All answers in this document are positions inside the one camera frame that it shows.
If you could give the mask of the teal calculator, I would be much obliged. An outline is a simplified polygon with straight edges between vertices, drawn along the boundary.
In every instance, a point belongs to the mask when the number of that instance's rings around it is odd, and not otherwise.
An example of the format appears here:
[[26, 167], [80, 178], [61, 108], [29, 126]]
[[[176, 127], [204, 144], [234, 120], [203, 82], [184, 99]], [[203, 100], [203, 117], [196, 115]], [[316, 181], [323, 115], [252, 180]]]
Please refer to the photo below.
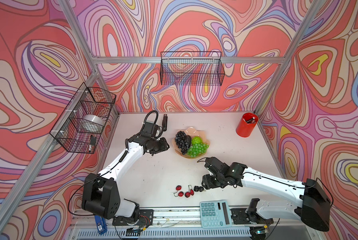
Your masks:
[[226, 200], [200, 202], [201, 227], [205, 229], [232, 226], [231, 211]]

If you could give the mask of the black berries pair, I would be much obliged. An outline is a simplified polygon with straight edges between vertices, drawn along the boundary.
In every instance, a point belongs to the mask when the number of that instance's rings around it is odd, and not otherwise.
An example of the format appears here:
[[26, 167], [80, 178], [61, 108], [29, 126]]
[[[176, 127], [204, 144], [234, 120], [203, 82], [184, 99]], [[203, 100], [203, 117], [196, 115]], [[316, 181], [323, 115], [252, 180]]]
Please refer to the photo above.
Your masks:
[[194, 192], [205, 192], [205, 188], [202, 186], [194, 186]]

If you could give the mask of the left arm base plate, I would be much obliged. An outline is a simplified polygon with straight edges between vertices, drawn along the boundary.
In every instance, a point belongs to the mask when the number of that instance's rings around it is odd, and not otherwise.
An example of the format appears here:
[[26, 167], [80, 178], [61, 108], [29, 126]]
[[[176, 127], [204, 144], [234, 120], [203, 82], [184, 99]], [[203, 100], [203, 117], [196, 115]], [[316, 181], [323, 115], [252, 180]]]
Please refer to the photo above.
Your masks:
[[154, 218], [153, 209], [141, 209], [131, 217], [114, 217], [113, 226], [126, 226], [126, 227], [148, 227], [152, 225]]

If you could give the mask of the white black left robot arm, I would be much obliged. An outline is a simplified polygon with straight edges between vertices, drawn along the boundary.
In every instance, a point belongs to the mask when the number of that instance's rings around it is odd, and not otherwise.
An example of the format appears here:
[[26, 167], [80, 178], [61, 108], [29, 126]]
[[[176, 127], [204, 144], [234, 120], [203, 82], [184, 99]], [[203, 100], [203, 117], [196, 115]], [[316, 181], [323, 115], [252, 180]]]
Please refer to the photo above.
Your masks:
[[127, 171], [144, 154], [151, 156], [170, 148], [166, 138], [168, 116], [164, 114], [162, 125], [157, 124], [158, 111], [150, 111], [141, 130], [125, 140], [124, 150], [106, 168], [97, 174], [89, 174], [83, 184], [82, 209], [107, 220], [125, 218], [130, 224], [141, 217], [140, 205], [121, 197], [118, 183]]

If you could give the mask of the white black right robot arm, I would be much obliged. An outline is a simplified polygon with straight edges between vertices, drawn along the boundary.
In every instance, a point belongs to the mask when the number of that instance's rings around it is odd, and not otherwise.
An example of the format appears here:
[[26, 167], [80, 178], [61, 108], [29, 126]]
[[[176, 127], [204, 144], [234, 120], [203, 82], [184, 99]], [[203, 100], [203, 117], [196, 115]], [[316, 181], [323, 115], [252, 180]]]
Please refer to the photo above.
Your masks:
[[201, 183], [206, 190], [252, 188], [280, 198], [275, 202], [252, 199], [243, 212], [243, 222], [270, 225], [275, 218], [298, 220], [317, 231], [329, 231], [334, 198], [320, 178], [304, 182], [282, 179], [241, 163], [227, 165], [216, 157], [203, 158], [201, 162], [208, 170]]

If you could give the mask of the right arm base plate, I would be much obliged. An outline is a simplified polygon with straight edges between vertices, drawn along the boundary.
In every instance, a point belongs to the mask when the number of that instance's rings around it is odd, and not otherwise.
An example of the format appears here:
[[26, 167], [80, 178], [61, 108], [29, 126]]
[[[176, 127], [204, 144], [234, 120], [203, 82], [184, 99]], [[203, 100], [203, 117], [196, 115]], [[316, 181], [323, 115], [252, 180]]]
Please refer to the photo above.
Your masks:
[[253, 208], [234, 208], [231, 209], [231, 219], [235, 225], [272, 225], [273, 219], [261, 217], [256, 209]]

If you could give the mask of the green bumpy round fruit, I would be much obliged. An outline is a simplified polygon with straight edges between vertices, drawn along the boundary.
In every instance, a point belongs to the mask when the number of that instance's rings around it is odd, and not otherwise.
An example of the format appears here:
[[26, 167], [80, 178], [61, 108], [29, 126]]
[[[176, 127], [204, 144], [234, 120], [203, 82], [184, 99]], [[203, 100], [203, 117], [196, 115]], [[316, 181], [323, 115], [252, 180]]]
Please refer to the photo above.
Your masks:
[[202, 138], [199, 137], [199, 136], [193, 137], [192, 140], [191, 140], [191, 144], [192, 145], [201, 145], [201, 144], [203, 144]]

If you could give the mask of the dark avocado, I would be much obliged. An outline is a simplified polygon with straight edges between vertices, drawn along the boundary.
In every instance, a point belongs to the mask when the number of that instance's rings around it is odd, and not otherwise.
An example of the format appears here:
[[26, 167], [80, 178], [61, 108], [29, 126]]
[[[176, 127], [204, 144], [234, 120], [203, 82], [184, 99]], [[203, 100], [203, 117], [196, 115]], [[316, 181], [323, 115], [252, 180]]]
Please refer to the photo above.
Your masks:
[[192, 143], [192, 138], [191, 138], [191, 136], [186, 135], [186, 136], [185, 136], [185, 144], [186, 144], [186, 146], [187, 146], [188, 148], [190, 148], [191, 143]]

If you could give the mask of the red cherries cluster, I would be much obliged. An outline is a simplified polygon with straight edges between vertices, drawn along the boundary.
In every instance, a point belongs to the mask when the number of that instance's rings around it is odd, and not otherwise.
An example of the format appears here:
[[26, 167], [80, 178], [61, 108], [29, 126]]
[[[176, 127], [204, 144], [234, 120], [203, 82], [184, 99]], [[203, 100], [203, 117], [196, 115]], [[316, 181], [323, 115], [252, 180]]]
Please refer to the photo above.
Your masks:
[[188, 191], [184, 192], [183, 187], [181, 185], [176, 186], [176, 191], [174, 192], [174, 197], [185, 197], [190, 198], [191, 196], [194, 196], [194, 190], [192, 185], [188, 185]]

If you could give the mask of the black grape bunch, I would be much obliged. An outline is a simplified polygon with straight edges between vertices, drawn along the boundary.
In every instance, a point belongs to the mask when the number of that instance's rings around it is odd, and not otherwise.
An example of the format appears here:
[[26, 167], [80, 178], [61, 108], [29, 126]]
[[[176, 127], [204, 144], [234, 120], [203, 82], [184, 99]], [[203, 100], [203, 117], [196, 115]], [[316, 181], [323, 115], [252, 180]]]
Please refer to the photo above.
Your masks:
[[187, 134], [185, 132], [179, 131], [179, 132], [177, 132], [176, 137], [175, 137], [176, 145], [180, 149], [180, 152], [182, 155], [185, 155], [189, 149], [185, 144], [185, 136], [186, 135]]

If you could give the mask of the red cup holder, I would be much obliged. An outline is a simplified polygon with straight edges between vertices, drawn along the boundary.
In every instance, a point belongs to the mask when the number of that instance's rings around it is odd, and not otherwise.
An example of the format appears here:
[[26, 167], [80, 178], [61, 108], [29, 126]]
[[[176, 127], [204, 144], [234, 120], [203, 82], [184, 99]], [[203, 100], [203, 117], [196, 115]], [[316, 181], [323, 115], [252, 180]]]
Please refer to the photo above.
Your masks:
[[251, 135], [253, 129], [258, 122], [258, 116], [254, 113], [245, 113], [241, 117], [241, 120], [236, 128], [236, 133], [243, 138], [247, 138]]

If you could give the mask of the silver tape roll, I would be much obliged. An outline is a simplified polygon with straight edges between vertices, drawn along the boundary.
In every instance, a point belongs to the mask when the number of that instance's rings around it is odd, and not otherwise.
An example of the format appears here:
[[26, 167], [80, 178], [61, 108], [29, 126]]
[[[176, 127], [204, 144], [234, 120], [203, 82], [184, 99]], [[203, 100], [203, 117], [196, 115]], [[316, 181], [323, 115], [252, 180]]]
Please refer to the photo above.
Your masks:
[[96, 115], [85, 115], [83, 117], [83, 119], [86, 120], [86, 121], [89, 121], [91, 123], [94, 123], [96, 125], [100, 125], [100, 126], [105, 125], [105, 121], [101, 117], [96, 116]]

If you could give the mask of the blue black handheld tool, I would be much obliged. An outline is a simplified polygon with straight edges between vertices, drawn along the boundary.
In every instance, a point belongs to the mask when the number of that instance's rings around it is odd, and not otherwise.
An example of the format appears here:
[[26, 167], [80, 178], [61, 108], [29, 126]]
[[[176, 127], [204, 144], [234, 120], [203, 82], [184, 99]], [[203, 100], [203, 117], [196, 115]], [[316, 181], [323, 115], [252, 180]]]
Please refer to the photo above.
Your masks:
[[108, 231], [106, 219], [95, 215], [96, 227], [100, 235], [104, 235]]

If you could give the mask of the green grape bunch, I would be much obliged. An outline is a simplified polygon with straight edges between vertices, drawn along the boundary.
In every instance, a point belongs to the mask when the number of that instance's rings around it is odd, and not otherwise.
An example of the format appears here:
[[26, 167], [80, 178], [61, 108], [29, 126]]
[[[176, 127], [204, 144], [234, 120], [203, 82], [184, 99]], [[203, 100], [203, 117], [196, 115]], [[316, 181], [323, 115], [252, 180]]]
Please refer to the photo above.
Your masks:
[[192, 145], [187, 153], [186, 156], [189, 158], [198, 158], [200, 156], [203, 156], [209, 148], [208, 144], [201, 144], [201, 145]]

